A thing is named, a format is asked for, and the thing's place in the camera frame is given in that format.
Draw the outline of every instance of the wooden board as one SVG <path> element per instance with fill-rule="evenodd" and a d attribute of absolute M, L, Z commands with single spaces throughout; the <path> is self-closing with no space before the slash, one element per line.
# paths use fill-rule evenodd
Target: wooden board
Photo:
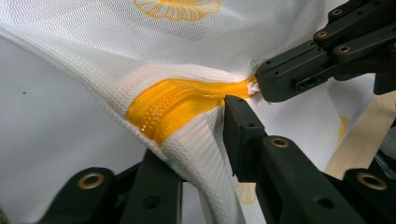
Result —
<path fill-rule="evenodd" d="M 325 173 L 342 179 L 352 168 L 368 168 L 396 118 L 396 91 L 375 96 L 332 155 Z"/>

